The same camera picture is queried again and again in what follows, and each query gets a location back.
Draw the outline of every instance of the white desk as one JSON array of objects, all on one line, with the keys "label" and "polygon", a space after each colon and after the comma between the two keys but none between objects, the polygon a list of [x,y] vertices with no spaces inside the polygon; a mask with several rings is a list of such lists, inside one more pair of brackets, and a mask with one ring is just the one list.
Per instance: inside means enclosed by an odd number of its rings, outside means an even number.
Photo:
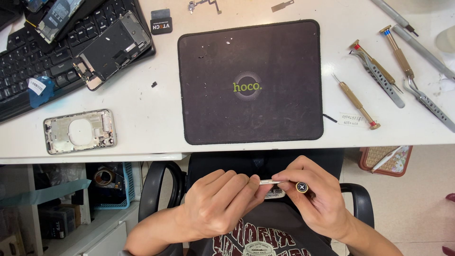
[{"label": "white desk", "polygon": [[[455,133],[405,92],[406,107],[399,109],[365,72],[358,59],[348,56],[356,39],[386,70],[400,81],[404,76],[389,43],[379,34],[395,25],[369,0],[296,0],[283,10],[271,7],[284,0],[218,0],[196,6],[191,15],[188,0],[142,1],[146,19],[151,10],[171,9],[173,32],[153,36],[157,54],[123,70],[90,92],[81,88],[50,104],[0,125],[0,163],[56,163],[93,161],[150,161],[181,159],[188,152],[335,148],[385,145],[455,143]],[[455,25],[455,2],[450,0],[387,0],[420,35],[418,41],[436,56],[434,40],[439,32]],[[324,118],[324,135],[314,141],[189,145],[183,136],[182,102],[177,61],[177,40],[187,33],[213,31],[299,19],[314,19],[321,28],[321,64],[324,113],[358,113],[332,77],[336,73],[355,92],[365,109],[377,116],[381,128],[370,131],[333,123]],[[440,93],[440,74],[398,35],[415,74],[419,89],[429,95],[455,121],[455,91]],[[46,152],[43,120],[100,108],[114,113],[117,145],[110,149],[50,156]]]}]

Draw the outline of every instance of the chair armrest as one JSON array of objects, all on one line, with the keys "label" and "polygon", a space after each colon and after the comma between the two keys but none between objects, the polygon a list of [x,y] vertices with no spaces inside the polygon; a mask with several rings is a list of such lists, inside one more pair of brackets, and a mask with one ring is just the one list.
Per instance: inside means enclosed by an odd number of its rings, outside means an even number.
[{"label": "chair armrest", "polygon": [[158,211],[161,185],[166,169],[172,175],[172,194],[167,207],[172,208],[180,205],[185,194],[186,173],[182,172],[180,167],[173,161],[154,161],[148,169],[142,189],[141,201],[139,202],[139,222]]},{"label": "chair armrest", "polygon": [[341,183],[341,193],[352,193],[354,217],[374,228],[373,205],[368,191],[358,184]]}]

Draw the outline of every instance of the metal tweezers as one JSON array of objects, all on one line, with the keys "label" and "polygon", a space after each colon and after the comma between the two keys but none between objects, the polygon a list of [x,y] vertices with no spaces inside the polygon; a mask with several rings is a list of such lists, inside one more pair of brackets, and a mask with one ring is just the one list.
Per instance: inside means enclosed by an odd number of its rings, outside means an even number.
[{"label": "metal tweezers", "polygon": [[425,95],[425,93],[419,91],[417,86],[415,85],[414,81],[408,77],[408,85],[409,88],[405,86],[404,82],[405,78],[403,78],[403,87],[406,91],[410,92],[414,95],[415,99],[418,100],[422,105],[424,105],[430,112],[432,112],[442,123],[444,123],[447,128],[450,129],[453,133],[455,133],[455,123],[450,120],[450,118],[442,112],[442,110],[436,106],[436,104]]}]

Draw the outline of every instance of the phone battery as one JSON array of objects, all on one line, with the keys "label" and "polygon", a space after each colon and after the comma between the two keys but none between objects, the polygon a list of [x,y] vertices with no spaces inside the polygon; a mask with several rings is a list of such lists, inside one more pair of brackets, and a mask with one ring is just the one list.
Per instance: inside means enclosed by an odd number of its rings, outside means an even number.
[{"label": "phone battery", "polygon": [[83,2],[84,0],[57,0],[40,21],[36,31],[47,43],[52,43]]}]

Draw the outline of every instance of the mouse pad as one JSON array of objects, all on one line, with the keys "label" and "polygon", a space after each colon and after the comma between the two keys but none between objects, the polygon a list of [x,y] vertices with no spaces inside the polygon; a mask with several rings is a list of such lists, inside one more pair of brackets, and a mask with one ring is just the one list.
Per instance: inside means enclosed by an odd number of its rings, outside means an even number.
[{"label": "mouse pad", "polygon": [[322,136],[316,21],[187,34],[177,47],[189,144]]}]

